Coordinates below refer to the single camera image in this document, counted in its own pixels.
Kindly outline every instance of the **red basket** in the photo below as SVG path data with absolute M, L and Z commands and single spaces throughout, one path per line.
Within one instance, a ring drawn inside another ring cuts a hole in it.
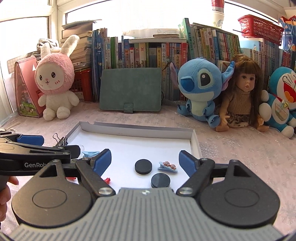
M 80 101 L 93 101 L 91 78 L 91 69 L 75 72 L 74 82 L 70 91 L 74 92 Z
M 265 19 L 245 15 L 238 19 L 242 27 L 242 36 L 247 38 L 264 38 L 272 43 L 281 45 L 281 38 L 284 29 Z

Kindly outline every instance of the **stitch's ear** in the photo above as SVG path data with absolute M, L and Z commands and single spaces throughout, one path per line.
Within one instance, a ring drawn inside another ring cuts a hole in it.
M 231 79 L 234 72 L 234 61 L 231 61 L 226 71 L 222 74 L 222 91 L 228 87 L 228 81 Z
M 176 69 L 174 63 L 170 63 L 170 78 L 174 85 L 178 87 L 178 70 Z
M 77 35 L 71 35 L 63 44 L 60 53 L 67 55 L 68 57 L 72 54 L 79 41 Z
M 50 45 L 49 45 L 49 43 L 45 43 L 42 45 L 42 47 L 40 49 L 41 59 L 43 59 L 48 54 L 50 54 Z

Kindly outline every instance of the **green tablet case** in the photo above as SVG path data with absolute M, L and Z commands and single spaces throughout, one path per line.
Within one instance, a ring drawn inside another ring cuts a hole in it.
M 100 109 L 160 111 L 161 77 L 161 68 L 104 69 Z

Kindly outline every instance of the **doraemon's mouth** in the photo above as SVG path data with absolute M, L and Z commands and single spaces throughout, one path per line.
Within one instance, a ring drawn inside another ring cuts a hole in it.
M 296 92 L 287 83 L 284 83 L 284 92 L 285 92 L 285 96 L 286 96 L 288 102 L 290 102 L 290 103 L 296 102 Z

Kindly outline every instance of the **screw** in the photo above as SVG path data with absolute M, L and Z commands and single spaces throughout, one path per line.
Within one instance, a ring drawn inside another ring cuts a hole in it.
M 193 193 L 193 189 L 188 187 L 183 187 L 183 188 L 180 188 L 179 193 L 182 195 L 190 195 Z
M 113 192 L 112 188 L 104 187 L 99 189 L 99 194 L 101 195 L 110 195 Z

